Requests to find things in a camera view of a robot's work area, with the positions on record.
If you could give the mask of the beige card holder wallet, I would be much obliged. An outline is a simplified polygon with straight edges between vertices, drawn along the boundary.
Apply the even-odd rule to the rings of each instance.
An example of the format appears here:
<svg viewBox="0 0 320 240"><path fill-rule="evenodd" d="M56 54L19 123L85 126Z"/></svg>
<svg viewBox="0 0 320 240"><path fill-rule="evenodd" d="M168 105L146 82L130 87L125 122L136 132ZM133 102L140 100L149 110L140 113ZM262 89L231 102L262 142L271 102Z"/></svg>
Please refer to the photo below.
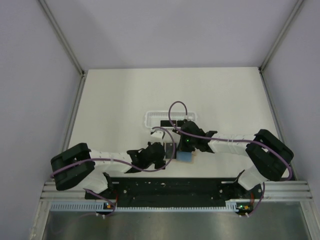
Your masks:
<svg viewBox="0 0 320 240"><path fill-rule="evenodd" d="M183 164L193 164L195 154L193 152L177 151L173 161Z"/></svg>

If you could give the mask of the black VIP card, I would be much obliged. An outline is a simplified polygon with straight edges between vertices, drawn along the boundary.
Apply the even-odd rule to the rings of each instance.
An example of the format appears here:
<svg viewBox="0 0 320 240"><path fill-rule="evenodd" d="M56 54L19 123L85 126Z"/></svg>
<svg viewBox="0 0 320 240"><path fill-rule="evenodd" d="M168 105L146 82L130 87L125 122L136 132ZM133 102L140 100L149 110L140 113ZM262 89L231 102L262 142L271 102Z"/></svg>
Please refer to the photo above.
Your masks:
<svg viewBox="0 0 320 240"><path fill-rule="evenodd" d="M172 154L175 152L176 148L175 145L172 142L165 143L165 158L170 159L172 157Z"/></svg>

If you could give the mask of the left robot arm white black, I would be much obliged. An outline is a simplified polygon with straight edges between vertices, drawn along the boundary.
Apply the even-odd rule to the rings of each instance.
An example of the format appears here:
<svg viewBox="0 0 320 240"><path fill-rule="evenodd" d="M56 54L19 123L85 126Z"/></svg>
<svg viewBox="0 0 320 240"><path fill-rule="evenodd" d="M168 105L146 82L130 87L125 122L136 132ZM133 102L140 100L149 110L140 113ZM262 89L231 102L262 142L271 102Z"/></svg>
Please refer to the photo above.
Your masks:
<svg viewBox="0 0 320 240"><path fill-rule="evenodd" d="M51 178L58 191L88 189L106 199L114 191L109 174L140 173L152 165L155 170L164 169L165 155L160 142L121 153L97 151L79 143L50 160Z"/></svg>

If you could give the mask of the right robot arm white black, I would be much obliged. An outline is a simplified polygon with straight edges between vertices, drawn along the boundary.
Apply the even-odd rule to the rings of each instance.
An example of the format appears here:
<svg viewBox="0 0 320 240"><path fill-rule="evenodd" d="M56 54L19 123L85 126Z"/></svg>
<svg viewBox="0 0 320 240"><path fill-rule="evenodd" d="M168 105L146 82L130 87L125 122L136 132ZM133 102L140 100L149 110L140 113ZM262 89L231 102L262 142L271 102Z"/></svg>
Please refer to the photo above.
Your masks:
<svg viewBox="0 0 320 240"><path fill-rule="evenodd" d="M266 181L279 182L288 170L288 179L293 175L290 163L293 151L274 136L269 130L260 129L253 135L219 134L217 131L204 132L191 120L184 120L180 128L178 149L183 152L213 154L233 154L249 158L253 166L239 174L233 185L233 192L245 198L252 189Z"/></svg>

